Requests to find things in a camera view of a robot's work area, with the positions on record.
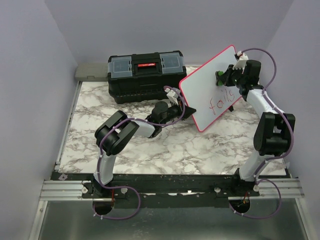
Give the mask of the green whiteboard eraser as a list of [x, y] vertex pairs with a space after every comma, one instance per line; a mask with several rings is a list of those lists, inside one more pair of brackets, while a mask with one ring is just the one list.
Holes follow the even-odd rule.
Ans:
[[224, 85], [224, 78], [222, 77], [223, 74], [224, 74], [223, 71], [216, 71], [215, 72], [215, 77], [216, 77], [215, 84], [217, 86], [223, 86]]

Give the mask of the pink framed whiteboard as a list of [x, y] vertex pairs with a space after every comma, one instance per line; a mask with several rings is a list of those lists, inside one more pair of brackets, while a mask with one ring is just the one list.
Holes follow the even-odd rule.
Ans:
[[235, 87], [216, 85], [216, 72], [236, 63], [236, 48], [230, 45], [179, 83], [186, 104], [196, 109], [192, 118], [199, 132], [205, 131], [242, 96]]

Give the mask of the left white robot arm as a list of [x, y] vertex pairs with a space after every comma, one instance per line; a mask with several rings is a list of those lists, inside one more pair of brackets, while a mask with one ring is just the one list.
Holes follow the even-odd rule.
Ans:
[[146, 119], [128, 117], [121, 110], [115, 112], [94, 134], [99, 158], [93, 191], [101, 198], [110, 194], [116, 157], [134, 136], [153, 139], [164, 127], [186, 120], [196, 111], [179, 100], [171, 106], [165, 101], [157, 102]]

